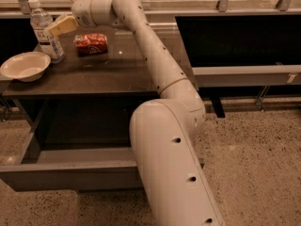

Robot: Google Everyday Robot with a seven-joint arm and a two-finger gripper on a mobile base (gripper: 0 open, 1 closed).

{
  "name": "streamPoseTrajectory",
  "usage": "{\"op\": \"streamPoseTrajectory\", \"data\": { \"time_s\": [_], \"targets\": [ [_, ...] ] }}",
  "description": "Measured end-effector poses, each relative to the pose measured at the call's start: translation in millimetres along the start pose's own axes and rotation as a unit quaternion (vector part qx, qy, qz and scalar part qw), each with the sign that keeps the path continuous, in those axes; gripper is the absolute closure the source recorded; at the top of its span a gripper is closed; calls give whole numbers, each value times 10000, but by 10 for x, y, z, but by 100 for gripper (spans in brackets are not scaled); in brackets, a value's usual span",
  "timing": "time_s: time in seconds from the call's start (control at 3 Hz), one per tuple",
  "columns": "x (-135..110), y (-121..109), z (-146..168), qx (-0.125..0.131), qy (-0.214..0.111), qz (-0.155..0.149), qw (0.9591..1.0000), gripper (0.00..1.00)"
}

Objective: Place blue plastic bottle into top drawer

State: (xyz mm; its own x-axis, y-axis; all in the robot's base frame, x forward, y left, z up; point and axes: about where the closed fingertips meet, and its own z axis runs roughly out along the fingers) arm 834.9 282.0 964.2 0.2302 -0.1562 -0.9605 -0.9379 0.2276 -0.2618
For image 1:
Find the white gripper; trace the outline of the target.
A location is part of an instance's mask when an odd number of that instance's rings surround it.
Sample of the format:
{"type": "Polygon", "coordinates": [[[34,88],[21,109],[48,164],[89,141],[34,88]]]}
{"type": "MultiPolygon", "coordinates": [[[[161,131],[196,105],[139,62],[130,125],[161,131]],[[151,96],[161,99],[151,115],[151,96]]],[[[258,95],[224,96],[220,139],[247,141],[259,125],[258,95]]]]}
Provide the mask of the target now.
{"type": "Polygon", "coordinates": [[[48,36],[59,37],[60,35],[70,33],[78,28],[78,24],[83,27],[92,27],[93,20],[91,16],[91,0],[71,0],[72,15],[62,14],[49,24],[44,32],[48,36]]]}

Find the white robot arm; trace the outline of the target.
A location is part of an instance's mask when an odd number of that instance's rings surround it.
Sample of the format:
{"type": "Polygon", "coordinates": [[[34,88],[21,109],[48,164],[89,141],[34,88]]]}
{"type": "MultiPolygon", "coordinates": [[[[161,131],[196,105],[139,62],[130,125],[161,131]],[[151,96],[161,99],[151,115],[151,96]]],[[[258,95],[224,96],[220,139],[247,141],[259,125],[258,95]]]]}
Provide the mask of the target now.
{"type": "Polygon", "coordinates": [[[59,36],[78,26],[122,26],[134,35],[159,98],[130,120],[137,168],[157,226],[226,226],[192,140],[205,105],[187,75],[152,30],[141,0],[71,0],[46,31],[59,36]]]}

